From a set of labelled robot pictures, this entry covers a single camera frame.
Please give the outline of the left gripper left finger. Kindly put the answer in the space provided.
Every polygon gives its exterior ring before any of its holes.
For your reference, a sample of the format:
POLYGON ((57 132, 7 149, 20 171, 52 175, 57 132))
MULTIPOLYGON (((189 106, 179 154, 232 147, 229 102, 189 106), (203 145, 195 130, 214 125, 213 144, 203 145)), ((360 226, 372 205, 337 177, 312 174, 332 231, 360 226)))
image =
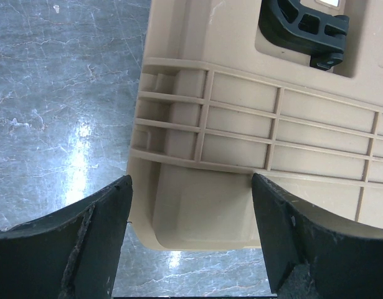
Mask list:
POLYGON ((132 197, 126 175, 53 213, 0 230, 0 298, 111 298, 132 197))

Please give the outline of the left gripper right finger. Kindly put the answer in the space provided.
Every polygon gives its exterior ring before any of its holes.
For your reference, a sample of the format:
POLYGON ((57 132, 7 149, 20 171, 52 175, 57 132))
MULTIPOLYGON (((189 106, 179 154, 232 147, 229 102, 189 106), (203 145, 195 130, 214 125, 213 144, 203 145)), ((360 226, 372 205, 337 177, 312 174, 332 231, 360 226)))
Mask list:
POLYGON ((278 298, 383 298, 383 229, 252 176, 268 282, 278 298))

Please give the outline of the tan plastic tool box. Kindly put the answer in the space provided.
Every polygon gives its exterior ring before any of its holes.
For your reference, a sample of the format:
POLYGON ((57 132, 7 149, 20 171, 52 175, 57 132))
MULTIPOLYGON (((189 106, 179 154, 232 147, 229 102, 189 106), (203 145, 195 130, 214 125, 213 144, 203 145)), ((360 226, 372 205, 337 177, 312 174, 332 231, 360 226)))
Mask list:
POLYGON ((154 250, 259 247, 251 178, 383 229, 383 1, 153 1, 128 174, 154 250))

